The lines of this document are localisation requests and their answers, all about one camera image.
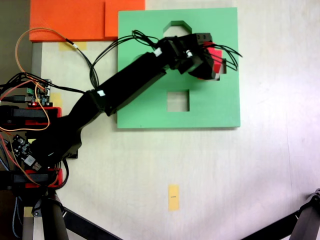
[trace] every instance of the robotic arm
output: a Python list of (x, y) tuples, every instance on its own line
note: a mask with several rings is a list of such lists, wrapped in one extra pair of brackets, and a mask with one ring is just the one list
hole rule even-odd
[(73, 155), (81, 146), (81, 130), (103, 112), (108, 116), (129, 104), (149, 86), (166, 74), (167, 69), (188, 72), (201, 79), (214, 79), (214, 59), (207, 48), (212, 44), (210, 33), (194, 33), (182, 37), (165, 37), (133, 63), (87, 91), (70, 114), (58, 118), (43, 131), (31, 146), (32, 166), (36, 170), (53, 166)]

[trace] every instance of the green board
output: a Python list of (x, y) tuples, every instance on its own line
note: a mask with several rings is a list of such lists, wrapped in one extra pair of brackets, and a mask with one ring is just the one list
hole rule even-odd
[[(150, 10), (119, 12), (118, 37), (139, 30), (158, 39), (170, 23), (184, 21), (192, 33), (211, 33), (213, 42), (238, 50), (236, 8)], [(118, 70), (139, 55), (152, 52), (135, 40), (118, 47)], [(230, 61), (224, 52), (223, 57)], [(132, 76), (132, 81), (139, 76)], [(168, 112), (168, 92), (189, 91), (189, 111)], [(118, 128), (213, 128), (240, 127), (239, 73), (231, 69), (220, 81), (199, 80), (178, 70), (167, 74), (117, 113)]]

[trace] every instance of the orange board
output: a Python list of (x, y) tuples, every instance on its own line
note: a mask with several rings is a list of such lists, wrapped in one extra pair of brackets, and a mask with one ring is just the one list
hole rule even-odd
[[(118, 11), (144, 9), (145, 0), (31, 0), (30, 28), (51, 28), (72, 41), (115, 40)], [(64, 41), (45, 30), (31, 32), (29, 39), (32, 42)]]
[(119, 11), (143, 11), (145, 0), (106, 0), (105, 1), (105, 25), (104, 37), (108, 41), (118, 38), (118, 12)]

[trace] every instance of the white table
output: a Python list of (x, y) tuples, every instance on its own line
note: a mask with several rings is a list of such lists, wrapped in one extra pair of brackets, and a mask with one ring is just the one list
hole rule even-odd
[[(241, 239), (320, 187), (320, 1), (146, 1), (147, 10), (215, 7), (238, 7), (241, 127), (121, 130), (102, 114), (68, 161), (62, 203), (124, 240)], [(109, 44), (84, 53), (93, 61)], [(116, 73), (116, 54), (97, 65), (100, 81)], [(43, 44), (41, 71), (92, 88), (83, 59), (57, 43)], [(61, 95), (68, 114), (80, 95)], [(179, 185), (178, 211), (168, 211), (169, 184)]]

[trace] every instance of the yellow sticky note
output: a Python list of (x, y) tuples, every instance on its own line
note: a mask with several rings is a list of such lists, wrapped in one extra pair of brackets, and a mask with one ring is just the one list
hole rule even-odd
[(179, 185), (170, 184), (168, 187), (169, 211), (179, 210)]
[(50, 94), (50, 102), (54, 107), (62, 108), (62, 98), (60, 92), (52, 92)]
[[(87, 42), (86, 41), (75, 41), (73, 42), (75, 45), (78, 46), (78, 48), (83, 51), (83, 50), (87, 50)], [(63, 41), (63, 42), (59, 42), (59, 51), (75, 51), (76, 49), (68, 42)]]

